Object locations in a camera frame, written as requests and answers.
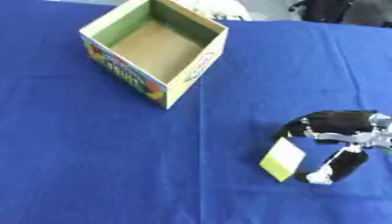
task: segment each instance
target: cardboard box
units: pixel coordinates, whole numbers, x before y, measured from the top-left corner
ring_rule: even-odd
[[[168,109],[222,54],[228,28],[170,0],[130,0],[80,35],[93,60]]]

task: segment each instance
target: yellow cube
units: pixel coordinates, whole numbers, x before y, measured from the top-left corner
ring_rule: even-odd
[[[305,153],[282,137],[260,161],[260,166],[280,182],[289,178],[305,157]]]

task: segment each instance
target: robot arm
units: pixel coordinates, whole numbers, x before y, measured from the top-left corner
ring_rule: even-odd
[[[330,185],[352,173],[368,160],[362,150],[392,149],[392,118],[375,110],[320,111],[285,124],[275,135],[311,137],[319,144],[345,143],[315,172],[298,172],[295,177],[307,183]]]

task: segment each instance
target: table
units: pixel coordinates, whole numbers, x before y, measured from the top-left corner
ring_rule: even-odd
[[[77,31],[110,7],[20,3],[0,13],[1,223],[392,221],[381,151],[332,186],[257,166],[294,117],[392,114],[391,30],[224,21],[225,53],[164,111],[87,58]],[[297,143],[309,167],[339,148]]]

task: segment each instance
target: box label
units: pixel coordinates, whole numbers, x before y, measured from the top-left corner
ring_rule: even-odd
[[[116,76],[122,78],[128,84],[135,87],[138,91],[149,96],[154,101],[165,107],[166,104],[166,89],[165,86],[156,83],[154,80],[148,79],[141,75],[133,66],[126,61],[107,53],[99,46],[85,40],[89,56],[104,65],[108,70]]]
[[[186,77],[185,81],[192,81],[199,78],[210,66],[213,52],[207,52],[200,56],[199,63],[195,69]]]

